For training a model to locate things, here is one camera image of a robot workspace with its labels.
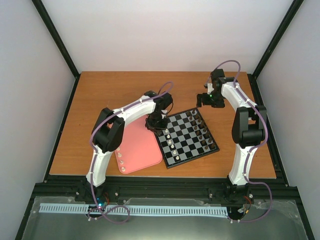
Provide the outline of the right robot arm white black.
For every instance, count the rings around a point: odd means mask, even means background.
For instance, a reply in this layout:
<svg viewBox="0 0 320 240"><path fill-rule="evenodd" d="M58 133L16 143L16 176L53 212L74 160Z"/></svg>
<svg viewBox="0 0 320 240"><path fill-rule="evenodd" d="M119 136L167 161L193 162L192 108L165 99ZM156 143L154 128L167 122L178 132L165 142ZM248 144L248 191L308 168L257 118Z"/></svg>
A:
<svg viewBox="0 0 320 240"><path fill-rule="evenodd" d="M267 109L252 101L234 77L215 69L204 84L207 92L196 96L196 106L224 108L227 100L235 111L231 129L235 156L228 179L232 187L245 186L257 148L268 140Z"/></svg>

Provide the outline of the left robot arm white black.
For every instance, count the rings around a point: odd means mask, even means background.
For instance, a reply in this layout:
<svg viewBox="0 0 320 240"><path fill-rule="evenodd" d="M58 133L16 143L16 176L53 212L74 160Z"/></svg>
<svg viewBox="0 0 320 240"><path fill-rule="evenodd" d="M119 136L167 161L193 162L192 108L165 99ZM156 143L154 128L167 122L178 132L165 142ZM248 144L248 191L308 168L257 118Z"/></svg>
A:
<svg viewBox="0 0 320 240"><path fill-rule="evenodd" d="M103 198L104 188L100 185L106 180L106 170L113 152L122 143L125 127L147 115L145 127L159 134L167 128L169 120L166 108L172 103L173 97L169 92L157 94L150 90L126 106L114 110L104 108L100 112L90 137L93 156L86 175L90 183L86 195L92 201Z"/></svg>

